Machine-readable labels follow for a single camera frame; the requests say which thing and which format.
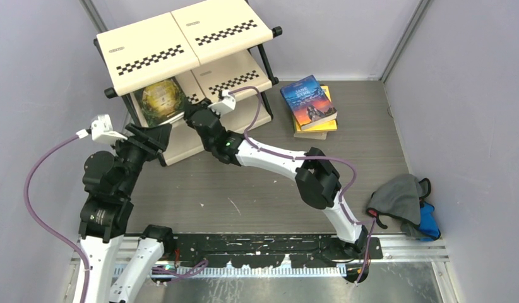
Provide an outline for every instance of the black checkered pattern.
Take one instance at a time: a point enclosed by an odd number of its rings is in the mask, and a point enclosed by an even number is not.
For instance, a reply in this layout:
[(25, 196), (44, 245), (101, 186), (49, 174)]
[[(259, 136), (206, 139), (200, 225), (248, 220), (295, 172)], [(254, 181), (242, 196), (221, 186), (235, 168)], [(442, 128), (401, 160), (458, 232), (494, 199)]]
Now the black checkered pattern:
[(187, 99), (189, 100), (190, 103), (192, 104), (195, 104), (195, 103), (198, 103), (200, 102), (200, 99), (198, 98), (198, 96), (196, 96), (196, 94), (192, 94), (191, 96), (187, 96)]
[(237, 33), (242, 33), (245, 30), (249, 30), (253, 27), (257, 27), (254, 20), (248, 20), (248, 22), (243, 22), (238, 25), (234, 25), (233, 28), (226, 28), (226, 30), (219, 30), (218, 33), (212, 33), (210, 35), (204, 36), (202, 38), (195, 38), (199, 46), (204, 44), (209, 44), (213, 41), (219, 41), (220, 39), (224, 39), (228, 36), (233, 36)]
[(126, 63), (124, 66), (117, 66), (116, 70), (119, 71), (118, 75), (122, 76), (125, 72), (136, 71), (137, 69), (141, 69), (143, 66), (149, 66), (152, 63), (158, 63), (159, 61), (166, 60), (169, 57), (174, 57), (178, 54), (182, 54), (185, 52), (181, 49), (181, 44), (178, 44), (176, 47), (171, 47), (170, 49), (163, 50), (159, 52), (159, 54), (153, 54), (149, 57), (144, 57), (142, 60), (137, 60), (134, 63)]
[(246, 74), (242, 74), (239, 77), (235, 77), (226, 82), (222, 82), (221, 84), (211, 86), (209, 88), (209, 90), (212, 95), (216, 95), (222, 90), (229, 90), (231, 88), (236, 87), (237, 85), (241, 85), (245, 82), (248, 82), (249, 80), (253, 80), (253, 79), (259, 78), (259, 77), (260, 77), (260, 74), (258, 74), (258, 72), (256, 72), (256, 70), (253, 70)]

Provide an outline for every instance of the jane eyre book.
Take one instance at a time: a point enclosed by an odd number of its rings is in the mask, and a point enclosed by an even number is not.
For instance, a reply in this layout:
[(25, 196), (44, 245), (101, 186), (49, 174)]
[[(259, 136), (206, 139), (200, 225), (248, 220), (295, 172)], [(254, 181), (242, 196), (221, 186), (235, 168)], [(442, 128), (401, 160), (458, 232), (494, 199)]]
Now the jane eyre book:
[(280, 93), (303, 131), (332, 121), (338, 115), (313, 75), (282, 87)]

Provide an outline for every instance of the white wall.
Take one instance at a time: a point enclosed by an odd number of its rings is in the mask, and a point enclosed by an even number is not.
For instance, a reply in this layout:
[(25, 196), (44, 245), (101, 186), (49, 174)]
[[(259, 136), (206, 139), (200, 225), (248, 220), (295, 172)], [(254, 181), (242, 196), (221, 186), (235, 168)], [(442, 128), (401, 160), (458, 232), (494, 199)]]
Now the white wall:
[(466, 302), (519, 302), (519, 0), (434, 1), (386, 88)]
[[(30, 218), (22, 189), (34, 162), (92, 117), (123, 124), (121, 101), (104, 97), (111, 82), (95, 34), (78, 1), (0, 1), (0, 302), (62, 299), (72, 250)], [(105, 146), (72, 145), (35, 174), (30, 195), (42, 219), (73, 240), (87, 198), (83, 163)]]
[[(109, 28), (198, 0), (93, 0)], [(275, 76), (296, 80), (379, 79), (419, 0), (250, 0), (283, 35), (265, 44)]]

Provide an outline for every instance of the metal floor plate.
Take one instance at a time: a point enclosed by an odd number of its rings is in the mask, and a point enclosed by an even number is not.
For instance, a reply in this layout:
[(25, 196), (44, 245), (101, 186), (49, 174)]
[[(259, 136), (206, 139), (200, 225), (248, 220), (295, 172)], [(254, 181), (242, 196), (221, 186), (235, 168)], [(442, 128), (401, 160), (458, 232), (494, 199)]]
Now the metal floor plate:
[(431, 263), (371, 263), (358, 287), (341, 277), (197, 278), (168, 287), (147, 280), (137, 302), (444, 302)]

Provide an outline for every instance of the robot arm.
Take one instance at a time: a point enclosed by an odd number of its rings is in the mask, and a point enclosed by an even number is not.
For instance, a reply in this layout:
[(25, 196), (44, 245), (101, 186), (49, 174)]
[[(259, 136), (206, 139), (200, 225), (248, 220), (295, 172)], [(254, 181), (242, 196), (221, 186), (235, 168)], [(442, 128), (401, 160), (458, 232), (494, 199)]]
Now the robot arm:
[[(172, 125), (140, 128), (129, 124), (126, 129), (131, 136), (113, 131), (107, 115), (91, 124), (92, 139), (112, 144), (116, 155), (98, 151), (84, 165), (88, 198), (81, 209), (79, 233), (90, 265), (86, 302), (132, 302), (153, 264), (163, 253), (174, 251), (172, 229), (148, 226), (135, 257), (111, 288), (112, 269), (133, 209), (131, 193), (144, 163), (167, 148)], [(78, 275), (75, 303), (81, 300), (84, 275), (84, 271)]]
[[(273, 146), (268, 146), (262, 144), (252, 138), (250, 140), (257, 146), (264, 150), (270, 150), (275, 153), (279, 153), (282, 155), (287, 155), (290, 157), (304, 157), (306, 156), (306, 152), (304, 151), (289, 151), (283, 150), (281, 148), (276, 148)], [(260, 169), (269, 170), (279, 175), (283, 175), (297, 183), (299, 191), (301, 193), (301, 197), (308, 205), (313, 208), (317, 208), (321, 210), (326, 217), (329, 219), (330, 223), (334, 226), (336, 230), (336, 234), (338, 238), (347, 243), (356, 243), (360, 237), (362, 231), (362, 225), (356, 225), (355, 223), (350, 223), (343, 210), (341, 209), (341, 204), (345, 205), (345, 209), (347, 213), (351, 216), (353, 222), (356, 222), (356, 218), (348, 208), (345, 203), (345, 198), (342, 198), (341, 202), (339, 202), (340, 190), (337, 189), (333, 192), (334, 197), (329, 199), (329, 201), (325, 201), (322, 199), (321, 195), (314, 196), (314, 192), (316, 193), (317, 188), (323, 187), (320, 183), (314, 182), (317, 181), (317, 178), (326, 175), (326, 172), (320, 171), (321, 168), (314, 167), (314, 170), (317, 170), (318, 176), (313, 176), (313, 174), (309, 173), (308, 169), (305, 169), (307, 164), (318, 164), (316, 163), (305, 163), (307, 160), (289, 160), (286, 158), (281, 158), (270, 153), (265, 153), (260, 151), (255, 146), (252, 146), (247, 141), (242, 141), (238, 147), (238, 152), (236, 154), (236, 159), (242, 166), (252, 166)]]
[[(219, 103), (228, 102), (231, 98), (228, 91), (222, 91), (220, 97)], [(326, 215), (348, 250), (361, 254), (366, 244), (367, 230), (356, 224), (357, 220), (345, 199), (339, 199), (341, 185), (338, 171), (330, 161), (304, 158), (324, 156), (321, 150), (289, 151), (264, 145), (251, 138), (246, 140), (243, 134), (227, 131), (220, 123), (220, 114), (212, 110), (212, 106), (206, 98), (194, 105), (186, 104), (184, 113), (188, 126), (196, 130), (206, 151), (226, 164), (266, 169), (295, 180), (302, 200)]]

